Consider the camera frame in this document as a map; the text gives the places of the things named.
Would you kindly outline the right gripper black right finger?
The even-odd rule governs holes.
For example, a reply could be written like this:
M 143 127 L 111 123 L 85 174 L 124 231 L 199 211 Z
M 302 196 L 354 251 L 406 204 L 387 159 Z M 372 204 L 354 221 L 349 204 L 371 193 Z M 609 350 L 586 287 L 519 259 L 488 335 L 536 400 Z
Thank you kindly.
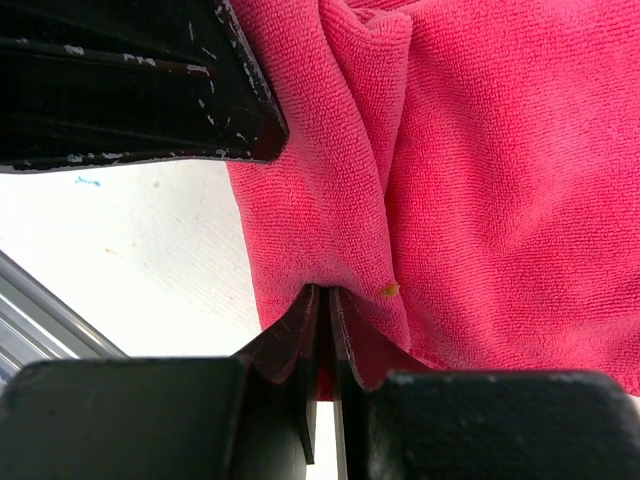
M 430 370 L 397 346 L 360 312 L 350 292 L 328 291 L 333 352 L 333 396 L 340 479 L 399 479 L 396 415 L 387 377 Z

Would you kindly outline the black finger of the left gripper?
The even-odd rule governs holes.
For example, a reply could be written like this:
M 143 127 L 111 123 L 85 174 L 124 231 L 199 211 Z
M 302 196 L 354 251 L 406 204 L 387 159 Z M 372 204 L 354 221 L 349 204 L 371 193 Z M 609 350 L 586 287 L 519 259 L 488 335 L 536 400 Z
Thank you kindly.
M 1 169 L 269 163 L 289 131 L 227 1 L 1 4 Z

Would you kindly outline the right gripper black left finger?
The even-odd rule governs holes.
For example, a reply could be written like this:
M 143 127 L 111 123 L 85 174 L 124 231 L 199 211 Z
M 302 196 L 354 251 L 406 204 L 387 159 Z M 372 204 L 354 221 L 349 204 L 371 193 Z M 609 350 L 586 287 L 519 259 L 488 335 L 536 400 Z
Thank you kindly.
M 232 357 L 248 363 L 235 464 L 315 462 L 320 288 L 302 288 L 290 307 Z

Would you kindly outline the pink towel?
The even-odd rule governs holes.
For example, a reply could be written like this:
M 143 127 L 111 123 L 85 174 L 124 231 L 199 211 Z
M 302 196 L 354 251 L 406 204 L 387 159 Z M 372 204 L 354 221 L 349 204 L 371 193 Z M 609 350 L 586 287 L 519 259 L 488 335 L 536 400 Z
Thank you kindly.
M 229 168 L 257 311 L 349 290 L 440 370 L 639 392 L 635 1 L 237 1 L 290 129 Z

